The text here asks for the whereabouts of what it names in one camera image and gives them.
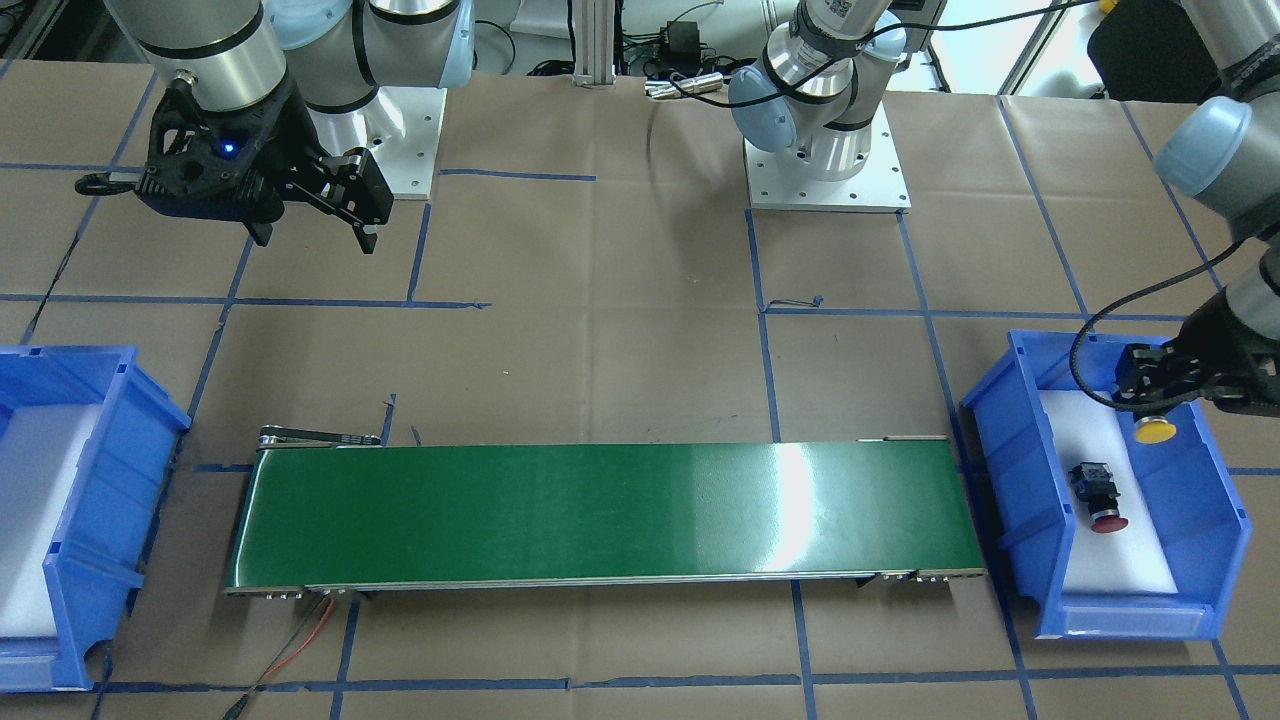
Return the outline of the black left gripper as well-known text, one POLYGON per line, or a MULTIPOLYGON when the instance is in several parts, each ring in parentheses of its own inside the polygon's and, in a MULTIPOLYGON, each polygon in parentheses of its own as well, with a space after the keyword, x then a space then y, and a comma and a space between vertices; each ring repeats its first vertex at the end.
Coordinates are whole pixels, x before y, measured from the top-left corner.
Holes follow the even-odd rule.
POLYGON ((1225 291, 1192 313, 1170 346, 1125 346, 1115 369, 1123 413, 1169 413, 1201 397, 1224 413, 1279 416, 1277 341, 1238 319, 1225 291), (1184 356, 1198 363, 1194 386, 1184 356))

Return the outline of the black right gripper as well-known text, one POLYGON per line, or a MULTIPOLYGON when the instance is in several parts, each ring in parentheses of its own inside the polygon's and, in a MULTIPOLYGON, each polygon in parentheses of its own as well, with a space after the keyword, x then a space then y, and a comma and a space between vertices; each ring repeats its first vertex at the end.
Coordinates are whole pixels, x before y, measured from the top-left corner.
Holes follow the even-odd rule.
POLYGON ((287 201, 307 202, 353 231, 366 255, 393 210, 393 192, 370 149, 324 156, 297 83, 285 76, 260 101, 211 111, 197 79, 175 76, 152 115, 148 155, 137 172, 81 177, 83 196, 133 193, 164 217, 243 225, 268 245, 287 201))

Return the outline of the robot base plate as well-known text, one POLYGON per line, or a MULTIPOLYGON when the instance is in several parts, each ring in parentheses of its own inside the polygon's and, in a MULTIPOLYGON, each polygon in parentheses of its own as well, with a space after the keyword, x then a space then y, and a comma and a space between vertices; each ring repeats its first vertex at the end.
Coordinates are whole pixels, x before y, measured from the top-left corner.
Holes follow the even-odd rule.
POLYGON ((366 147, 397 200, 429 200, 447 95, 444 88, 381 87, 362 108, 346 113, 312 109, 310 115, 332 154, 366 147))
POLYGON ((913 199, 883 105, 851 133, 820 128, 804 146, 765 152, 742 142, 758 210, 905 213, 913 199))

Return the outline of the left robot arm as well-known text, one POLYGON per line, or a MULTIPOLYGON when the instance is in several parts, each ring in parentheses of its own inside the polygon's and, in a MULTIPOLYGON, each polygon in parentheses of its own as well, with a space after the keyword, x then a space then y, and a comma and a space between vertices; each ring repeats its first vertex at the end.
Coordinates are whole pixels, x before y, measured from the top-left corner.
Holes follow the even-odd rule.
MULTIPOLYGON (((1188 1, 1194 32, 1219 72, 1206 99, 1155 156, 1170 186, 1219 214, 1231 250, 1247 240, 1267 251, 1162 345, 1128 345, 1114 391, 1085 380, 1087 322, 1068 355, 1091 400, 1130 414, 1146 441, 1169 428, 1181 404, 1207 398, 1225 413, 1277 415, 1277 4, 1188 1)), ((860 145, 900 63, 909 23, 886 1, 803 1, 751 65, 732 73, 728 109, 744 138, 764 152, 818 141, 860 145)))

